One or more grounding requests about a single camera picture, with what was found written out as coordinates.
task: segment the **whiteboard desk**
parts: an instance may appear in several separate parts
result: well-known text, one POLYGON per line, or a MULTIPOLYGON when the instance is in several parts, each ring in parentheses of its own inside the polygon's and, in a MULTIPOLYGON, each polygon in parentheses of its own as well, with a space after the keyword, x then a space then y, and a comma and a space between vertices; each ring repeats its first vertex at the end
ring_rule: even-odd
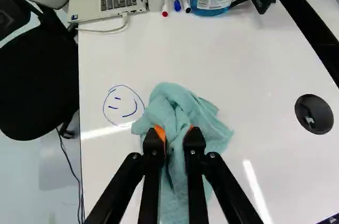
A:
MULTIPOLYGON (((339 90, 279 1, 261 16, 247 2, 221 17, 147 13, 133 16, 119 34, 80 32, 79 78, 86 216, 127 154, 141 150, 128 126, 114 126, 103 115, 108 90, 128 85, 147 105, 163 81, 220 108, 218 118, 235 130, 221 155, 265 223, 312 224, 339 211, 339 90), (307 93, 334 112, 325 135, 296 119, 296 99, 307 93)), ((137 223, 141 189, 121 223, 137 223)), ((211 224, 226 223, 215 195, 208 210, 211 224)))
POLYGON ((306 0, 339 40, 339 0, 306 0))

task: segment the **blue liquid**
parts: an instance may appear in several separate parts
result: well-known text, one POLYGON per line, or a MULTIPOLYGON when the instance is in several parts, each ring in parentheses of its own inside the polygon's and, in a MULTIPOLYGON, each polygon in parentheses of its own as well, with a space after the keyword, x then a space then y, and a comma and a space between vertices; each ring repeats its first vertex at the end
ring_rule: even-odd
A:
POLYGON ((216 16, 216 15, 225 13, 230 8, 229 6, 226 8, 219 8, 216 10, 203 10, 203 9, 198 8, 197 5, 198 5, 198 0, 191 0, 192 13, 198 16, 216 16))

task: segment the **red marker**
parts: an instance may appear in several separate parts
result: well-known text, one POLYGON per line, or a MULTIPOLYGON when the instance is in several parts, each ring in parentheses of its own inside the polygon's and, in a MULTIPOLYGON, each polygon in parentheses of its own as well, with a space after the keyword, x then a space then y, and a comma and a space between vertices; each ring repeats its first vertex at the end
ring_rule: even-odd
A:
POLYGON ((164 0, 164 5, 163 5, 161 15, 164 17, 167 17, 169 13, 169 8, 170 8, 170 0, 164 0))

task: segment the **black cable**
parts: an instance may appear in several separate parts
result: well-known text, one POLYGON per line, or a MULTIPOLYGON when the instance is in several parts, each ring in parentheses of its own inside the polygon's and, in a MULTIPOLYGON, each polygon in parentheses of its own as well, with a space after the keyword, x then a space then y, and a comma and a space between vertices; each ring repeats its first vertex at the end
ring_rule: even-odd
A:
POLYGON ((59 139, 60 139, 60 147, 61 147, 62 151, 64 152, 64 155, 65 155, 65 157, 66 157, 68 166, 69 166, 69 168, 70 168, 70 171, 71 171, 72 175, 74 176, 74 178, 76 179, 76 181, 78 182, 79 205, 78 205, 78 212, 77 212, 77 215, 78 215, 78 223, 79 223, 79 224, 82 224, 82 223, 83 223, 84 216, 83 216, 83 209, 82 209, 81 206, 84 205, 84 201, 83 201, 83 193, 82 193, 82 190, 81 190, 81 182, 80 182, 79 178, 75 175, 75 173, 74 173, 74 171, 73 171, 72 165, 71 165, 70 160, 69 160, 69 158, 68 158, 68 155, 67 155, 67 153, 66 153, 65 145, 64 145, 64 143, 63 143, 63 140, 61 139, 61 136, 60 136, 60 134, 59 134, 58 128, 56 128, 56 130, 57 130, 57 134, 58 134, 59 139), (80 208, 81 208, 81 221, 80 221, 80 218, 79 218, 80 208))

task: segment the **blue marker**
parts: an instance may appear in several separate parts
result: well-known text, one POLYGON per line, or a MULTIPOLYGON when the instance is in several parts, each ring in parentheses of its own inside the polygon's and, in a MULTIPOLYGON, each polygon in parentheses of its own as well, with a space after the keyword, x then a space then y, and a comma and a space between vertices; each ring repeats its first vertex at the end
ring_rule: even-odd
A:
POLYGON ((180 0, 174 0, 174 9, 175 9, 175 11, 181 10, 180 0))

